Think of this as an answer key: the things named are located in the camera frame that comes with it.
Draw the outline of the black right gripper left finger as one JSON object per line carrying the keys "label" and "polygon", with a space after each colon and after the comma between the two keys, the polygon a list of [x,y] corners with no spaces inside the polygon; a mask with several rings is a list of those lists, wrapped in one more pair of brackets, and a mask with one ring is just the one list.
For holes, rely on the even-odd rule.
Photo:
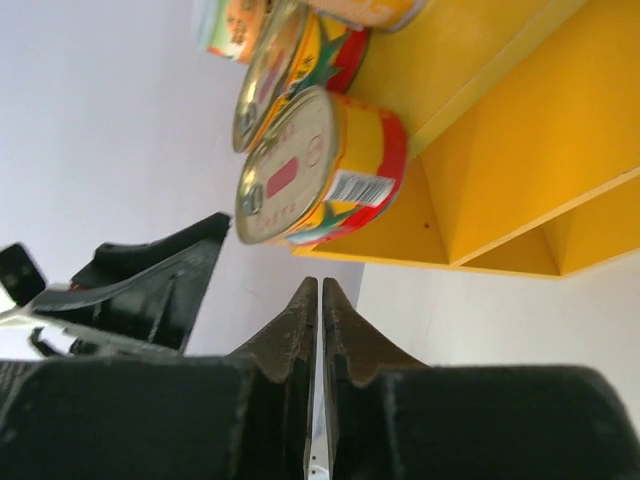
{"label": "black right gripper left finger", "polygon": [[313,423],[318,282],[212,357],[1,365],[5,479],[302,479]]}

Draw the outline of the oval fish tin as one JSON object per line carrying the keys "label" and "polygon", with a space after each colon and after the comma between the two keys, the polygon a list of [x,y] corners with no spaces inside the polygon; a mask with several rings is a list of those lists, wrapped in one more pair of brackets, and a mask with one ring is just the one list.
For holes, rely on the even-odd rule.
{"label": "oval fish tin", "polygon": [[311,87],[248,155],[234,224],[245,245],[314,246],[379,217],[401,190],[408,136],[399,116]]}
{"label": "oval fish tin", "polygon": [[252,150],[279,112],[301,91],[319,86],[345,93],[365,57],[370,32],[278,1],[249,62],[232,125],[237,153]]}

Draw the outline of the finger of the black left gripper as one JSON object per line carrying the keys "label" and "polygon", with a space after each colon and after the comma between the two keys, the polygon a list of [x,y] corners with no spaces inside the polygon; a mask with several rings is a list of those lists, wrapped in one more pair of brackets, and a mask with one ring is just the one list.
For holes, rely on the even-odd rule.
{"label": "finger of the black left gripper", "polygon": [[100,353],[181,353],[230,223],[217,212],[150,243],[104,243],[70,289],[46,289],[33,311]]}

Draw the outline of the orange can with white lid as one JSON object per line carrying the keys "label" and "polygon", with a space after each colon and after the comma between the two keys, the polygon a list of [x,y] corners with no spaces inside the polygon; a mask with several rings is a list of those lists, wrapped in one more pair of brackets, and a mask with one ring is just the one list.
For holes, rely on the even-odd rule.
{"label": "orange can with white lid", "polygon": [[248,64],[272,9],[266,0],[194,1],[192,38],[200,51]]}

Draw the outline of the orange label can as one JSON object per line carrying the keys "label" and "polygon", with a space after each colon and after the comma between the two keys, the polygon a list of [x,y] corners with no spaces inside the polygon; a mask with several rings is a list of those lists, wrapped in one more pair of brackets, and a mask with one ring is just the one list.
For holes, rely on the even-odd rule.
{"label": "orange label can", "polygon": [[425,0],[306,0],[317,13],[356,29],[396,32],[408,25],[425,7]]}

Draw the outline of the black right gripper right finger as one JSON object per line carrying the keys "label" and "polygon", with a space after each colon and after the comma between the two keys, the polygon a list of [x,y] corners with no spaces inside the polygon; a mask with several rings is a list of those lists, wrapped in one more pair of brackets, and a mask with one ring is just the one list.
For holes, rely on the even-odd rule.
{"label": "black right gripper right finger", "polygon": [[572,365],[429,366],[322,286],[335,479],[635,479],[639,439],[613,387]]}

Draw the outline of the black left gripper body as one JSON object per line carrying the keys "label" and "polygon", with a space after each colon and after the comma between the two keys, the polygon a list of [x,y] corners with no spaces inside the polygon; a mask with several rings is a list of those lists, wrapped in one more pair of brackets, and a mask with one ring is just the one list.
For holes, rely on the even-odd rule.
{"label": "black left gripper body", "polygon": [[42,338],[42,331],[54,323],[35,314],[32,302],[46,287],[45,278],[22,243],[1,248],[1,290],[13,302],[12,307],[1,312],[1,326],[29,328],[28,342],[43,358],[98,355],[99,345],[79,337],[71,343],[67,352],[57,350]]}

